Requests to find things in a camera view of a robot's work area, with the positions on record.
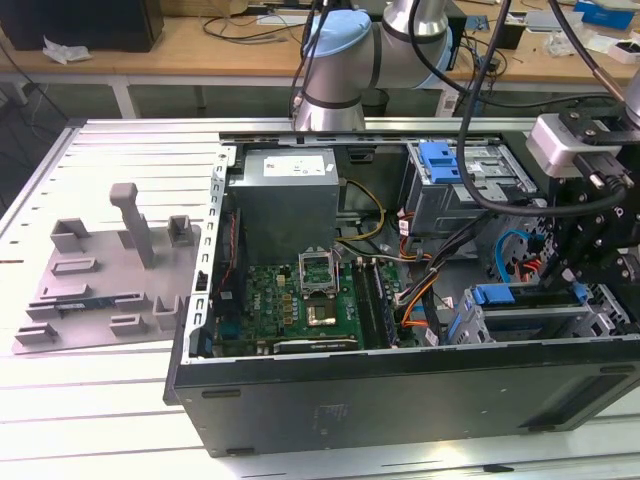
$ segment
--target motherboard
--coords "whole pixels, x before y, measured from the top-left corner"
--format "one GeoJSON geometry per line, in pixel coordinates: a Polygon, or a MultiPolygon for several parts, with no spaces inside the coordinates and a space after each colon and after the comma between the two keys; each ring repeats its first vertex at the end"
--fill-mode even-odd
{"type": "Polygon", "coordinates": [[[219,321],[214,343],[222,356],[389,348],[400,288],[392,263],[250,266],[241,318],[219,321]]]}

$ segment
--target wooden desk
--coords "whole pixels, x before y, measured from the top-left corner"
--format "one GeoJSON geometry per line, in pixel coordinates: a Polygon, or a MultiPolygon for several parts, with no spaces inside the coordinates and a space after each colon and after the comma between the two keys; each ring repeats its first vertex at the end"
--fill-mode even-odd
{"type": "MultiPolygon", "coordinates": [[[[545,7],[544,0],[530,0],[532,5],[545,7]]],[[[494,20],[499,6],[459,2],[459,7],[468,15],[487,15],[494,20]]],[[[520,0],[515,0],[512,10],[530,10],[520,0]]],[[[220,31],[213,24],[214,31],[220,31]]],[[[271,30],[274,26],[229,25],[225,35],[250,35],[271,30]]],[[[600,30],[601,33],[626,37],[625,32],[600,30]]],[[[296,38],[302,28],[292,30],[296,38]]],[[[225,42],[203,33],[201,20],[197,18],[166,18],[163,36],[149,53],[126,53],[95,51],[94,58],[85,62],[59,65],[41,52],[17,52],[6,38],[0,39],[14,60],[34,81],[41,83],[107,84],[114,91],[123,118],[136,118],[137,108],[129,94],[130,85],[236,85],[236,86],[288,86],[299,63],[300,45],[287,32],[277,34],[282,42],[265,45],[239,45],[225,42]]],[[[481,40],[488,40],[490,33],[476,32],[481,40]]],[[[495,90],[539,91],[539,92],[593,92],[602,87],[591,76],[582,60],[577,56],[551,58],[543,48],[546,34],[523,34],[516,51],[503,50],[508,59],[508,68],[495,90]]],[[[593,53],[594,58],[620,83],[627,84],[636,67],[623,65],[606,55],[593,53]]],[[[472,73],[468,52],[462,51],[456,68],[450,76],[465,84],[472,73]]],[[[24,82],[4,56],[0,55],[0,82],[5,89],[12,84],[24,82]]],[[[441,106],[455,104],[457,94],[444,84],[436,84],[443,91],[441,106]]],[[[14,90],[16,98],[21,91],[14,90]]],[[[204,106],[201,88],[196,88],[200,106],[204,106]]],[[[439,109],[447,116],[451,110],[439,109]]]]}
{"type": "MultiPolygon", "coordinates": [[[[547,10],[549,8],[546,0],[531,0],[526,3],[547,10]]],[[[498,11],[500,10],[498,5],[489,6],[470,2],[458,2],[457,4],[467,15],[486,15],[489,18],[489,21],[495,20],[498,16],[498,11]]],[[[511,10],[530,11],[532,9],[522,5],[520,0],[514,0],[511,10]]],[[[640,25],[640,22],[635,19],[632,26],[635,27],[638,25],[640,25]]],[[[474,33],[474,36],[479,40],[488,42],[491,37],[491,33],[493,32],[493,28],[495,27],[495,22],[490,23],[490,26],[491,32],[476,32],[474,33]]],[[[631,29],[630,27],[628,31],[623,32],[621,30],[600,28],[590,24],[587,24],[587,27],[602,35],[617,38],[628,38],[628,32],[631,29]]],[[[573,56],[552,58],[544,49],[544,41],[547,36],[548,34],[546,33],[530,33],[525,31],[517,50],[501,50],[501,52],[507,57],[508,68],[496,83],[496,89],[501,89],[499,84],[502,82],[569,84],[572,87],[569,91],[574,91],[573,87],[576,84],[597,85],[597,81],[593,78],[593,75],[591,75],[591,72],[579,55],[575,54],[573,56]]],[[[486,47],[481,46],[480,51],[486,51],[486,47]]],[[[598,52],[590,53],[595,61],[606,68],[607,71],[609,71],[609,73],[611,73],[611,75],[622,85],[628,84],[629,80],[638,69],[637,66],[624,65],[617,62],[608,55],[598,52]]],[[[458,55],[456,68],[451,72],[451,77],[456,80],[468,80],[473,69],[472,65],[471,56],[466,50],[463,50],[458,55]]]]}

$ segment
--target robotic arm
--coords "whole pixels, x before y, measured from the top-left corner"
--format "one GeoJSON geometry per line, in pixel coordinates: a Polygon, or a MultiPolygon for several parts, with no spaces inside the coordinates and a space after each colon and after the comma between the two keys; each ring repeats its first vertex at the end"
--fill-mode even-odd
{"type": "MultiPolygon", "coordinates": [[[[304,86],[294,105],[294,130],[363,130],[360,92],[365,88],[424,88],[431,72],[416,56],[409,37],[412,0],[395,0],[381,23],[364,12],[329,12],[320,29],[304,86]]],[[[425,0],[416,14],[415,33],[424,55],[444,70],[452,37],[444,14],[446,0],[425,0]]],[[[314,20],[310,38],[320,24],[314,20]]]]}

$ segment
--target label sticker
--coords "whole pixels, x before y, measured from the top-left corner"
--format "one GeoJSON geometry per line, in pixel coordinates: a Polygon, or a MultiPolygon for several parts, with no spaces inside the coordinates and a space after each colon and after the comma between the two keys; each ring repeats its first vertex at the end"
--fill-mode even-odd
{"type": "Polygon", "coordinates": [[[292,155],[264,159],[265,177],[313,177],[324,174],[324,159],[321,155],[292,155]]]}
{"type": "Polygon", "coordinates": [[[469,157],[475,158],[492,156],[489,152],[487,152],[487,149],[485,147],[467,147],[464,149],[464,153],[469,157]]]}
{"type": "Polygon", "coordinates": [[[66,305],[57,305],[58,310],[82,310],[85,308],[84,303],[67,303],[66,305]]]}
{"type": "Polygon", "coordinates": [[[409,222],[406,220],[400,220],[398,222],[398,229],[400,230],[400,235],[403,237],[409,236],[409,222]]]}
{"type": "Polygon", "coordinates": [[[430,328],[427,328],[424,338],[427,339],[427,343],[432,347],[436,347],[438,345],[438,337],[436,337],[436,334],[433,333],[430,328]]]}

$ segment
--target yellow wire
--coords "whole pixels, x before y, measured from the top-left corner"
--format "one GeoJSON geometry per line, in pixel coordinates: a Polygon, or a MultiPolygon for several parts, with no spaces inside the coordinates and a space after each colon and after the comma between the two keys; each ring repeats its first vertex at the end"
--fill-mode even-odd
{"type": "Polygon", "coordinates": [[[361,235],[356,235],[355,237],[338,237],[338,238],[336,238],[336,240],[343,241],[343,242],[344,241],[351,242],[353,240],[365,240],[365,239],[367,239],[369,237],[372,237],[375,234],[377,234],[380,230],[382,230],[382,227],[384,226],[384,208],[382,208],[382,204],[376,198],[376,196],[373,193],[371,193],[360,182],[356,182],[355,180],[347,180],[347,184],[349,184],[349,183],[353,183],[355,186],[361,188],[362,191],[364,191],[369,196],[369,198],[371,198],[371,200],[373,200],[376,203],[376,206],[378,207],[378,210],[380,210],[380,220],[378,221],[378,225],[376,226],[376,228],[374,228],[370,232],[363,233],[361,235]]]}

